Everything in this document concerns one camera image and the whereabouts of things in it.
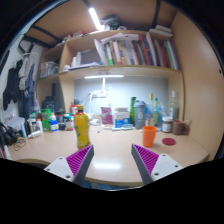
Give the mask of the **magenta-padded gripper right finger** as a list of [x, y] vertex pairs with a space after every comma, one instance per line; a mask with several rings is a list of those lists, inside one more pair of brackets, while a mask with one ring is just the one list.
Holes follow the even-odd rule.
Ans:
[[147, 185], [182, 169], [168, 154], [156, 154], [149, 149], [133, 144], [131, 154], [138, 167], [143, 184]]

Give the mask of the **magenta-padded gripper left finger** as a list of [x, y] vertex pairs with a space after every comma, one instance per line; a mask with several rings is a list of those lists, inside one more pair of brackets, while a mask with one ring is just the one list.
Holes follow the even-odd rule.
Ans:
[[59, 157], [45, 171], [81, 186], [94, 156], [94, 147], [87, 146], [72, 155]]

